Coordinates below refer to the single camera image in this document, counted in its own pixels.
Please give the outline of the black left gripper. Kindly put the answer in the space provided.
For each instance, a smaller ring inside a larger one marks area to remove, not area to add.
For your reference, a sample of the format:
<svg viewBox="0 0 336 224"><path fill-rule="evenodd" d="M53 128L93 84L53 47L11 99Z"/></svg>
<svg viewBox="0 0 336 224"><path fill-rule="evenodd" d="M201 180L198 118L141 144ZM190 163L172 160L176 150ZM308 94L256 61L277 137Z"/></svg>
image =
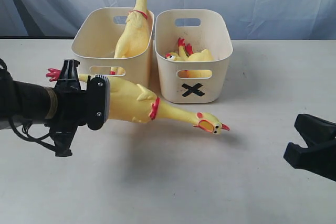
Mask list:
<svg viewBox="0 0 336 224"><path fill-rule="evenodd" d="M79 83L79 64L78 60L65 60L55 86L44 87L49 106L43 124L49 128L48 136L54 142L54 145L45 143L44 147L55 152L57 157L72 155L70 146L76 130L85 125L86 92Z"/></svg>

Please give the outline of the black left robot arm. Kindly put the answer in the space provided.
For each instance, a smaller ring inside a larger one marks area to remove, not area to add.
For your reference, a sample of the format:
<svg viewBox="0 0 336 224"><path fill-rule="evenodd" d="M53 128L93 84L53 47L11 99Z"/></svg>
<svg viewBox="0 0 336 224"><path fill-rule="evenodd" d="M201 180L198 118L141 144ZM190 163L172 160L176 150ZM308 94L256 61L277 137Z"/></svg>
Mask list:
<svg viewBox="0 0 336 224"><path fill-rule="evenodd" d="M1 61L1 129L37 143L57 157L72 155L79 126L86 124L86 92L81 89L79 61L65 60L53 88L13 80Z"/></svg>

